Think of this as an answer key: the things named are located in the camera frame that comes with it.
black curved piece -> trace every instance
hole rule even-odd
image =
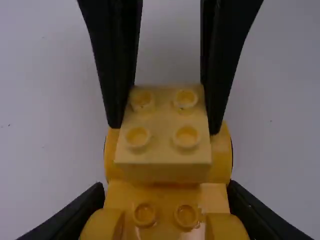
[[[313,240],[292,226],[239,183],[227,187],[230,211],[244,224],[251,240]]]
[[[64,209],[17,240],[78,240],[89,217],[103,208],[105,190],[97,182]]]
[[[220,131],[240,54],[263,0],[201,1],[201,83],[209,131]]]
[[[121,127],[136,75],[143,0],[77,0],[87,26],[110,127]]]

white background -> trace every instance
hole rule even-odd
[[[199,82],[200,4],[145,0],[137,83]],[[320,239],[320,3],[265,0],[225,119],[233,178]],[[105,183],[108,124],[76,0],[0,1],[0,239]]]

toy vehicle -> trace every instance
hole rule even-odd
[[[135,86],[142,0],[78,0],[110,126],[96,183],[20,240],[310,239],[231,180],[223,122],[263,0],[201,1],[201,84]]]

